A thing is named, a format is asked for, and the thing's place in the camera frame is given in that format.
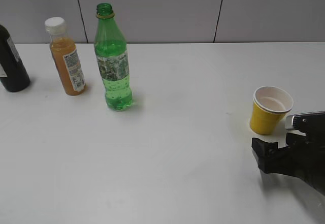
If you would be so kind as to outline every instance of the green plastic bottle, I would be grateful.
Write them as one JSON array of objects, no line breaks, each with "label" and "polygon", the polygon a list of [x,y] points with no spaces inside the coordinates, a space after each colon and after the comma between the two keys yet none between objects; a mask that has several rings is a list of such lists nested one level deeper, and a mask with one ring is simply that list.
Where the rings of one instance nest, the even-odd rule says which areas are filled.
[{"label": "green plastic bottle", "polygon": [[94,41],[107,105],[117,111],[132,105],[126,40],[114,20],[109,3],[97,5],[98,27]]}]

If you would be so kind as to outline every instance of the dark glass bottle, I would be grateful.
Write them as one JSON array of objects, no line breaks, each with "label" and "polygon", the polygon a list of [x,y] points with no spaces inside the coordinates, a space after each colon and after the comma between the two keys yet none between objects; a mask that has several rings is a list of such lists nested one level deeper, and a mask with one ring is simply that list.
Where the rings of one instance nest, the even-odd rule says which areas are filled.
[{"label": "dark glass bottle", "polygon": [[5,27],[0,25],[0,81],[9,92],[25,89],[30,80],[14,43]]}]

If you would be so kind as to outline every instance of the paper cup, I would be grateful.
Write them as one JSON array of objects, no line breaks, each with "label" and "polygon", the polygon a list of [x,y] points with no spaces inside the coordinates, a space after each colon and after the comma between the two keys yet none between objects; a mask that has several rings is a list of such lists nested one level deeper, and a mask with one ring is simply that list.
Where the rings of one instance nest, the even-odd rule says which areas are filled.
[{"label": "paper cup", "polygon": [[281,88],[272,86],[258,88],[253,95],[250,128],[257,134],[270,135],[293,105],[294,100],[290,94]]}]

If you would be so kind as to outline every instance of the bottle opening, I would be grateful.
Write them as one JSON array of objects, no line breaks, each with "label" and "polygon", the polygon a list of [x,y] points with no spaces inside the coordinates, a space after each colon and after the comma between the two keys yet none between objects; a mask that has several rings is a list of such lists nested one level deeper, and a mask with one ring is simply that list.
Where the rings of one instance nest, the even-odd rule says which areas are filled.
[{"label": "bottle opening", "polygon": [[106,19],[114,17],[112,5],[109,3],[100,3],[97,5],[97,17]]}]

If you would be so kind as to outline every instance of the juice bottle label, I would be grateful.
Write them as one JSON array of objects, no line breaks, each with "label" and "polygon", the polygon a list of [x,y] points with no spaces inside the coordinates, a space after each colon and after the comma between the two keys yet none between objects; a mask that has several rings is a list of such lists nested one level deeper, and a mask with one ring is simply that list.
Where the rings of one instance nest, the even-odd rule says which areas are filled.
[{"label": "juice bottle label", "polygon": [[7,74],[0,64],[0,78],[6,78],[6,77],[7,77]]},{"label": "juice bottle label", "polygon": [[81,65],[77,50],[63,56],[67,71],[74,91],[81,91],[85,87],[85,79],[81,70]]},{"label": "juice bottle label", "polygon": [[14,42],[12,42],[12,39],[11,39],[10,36],[7,39],[7,43],[9,45],[9,48],[10,48],[12,54],[14,55],[16,61],[19,62],[19,60],[20,60],[19,53],[18,53],[18,51],[16,49],[16,46],[15,46]]},{"label": "juice bottle label", "polygon": [[110,81],[120,80],[129,74],[127,51],[118,56],[97,57],[101,77]]}]

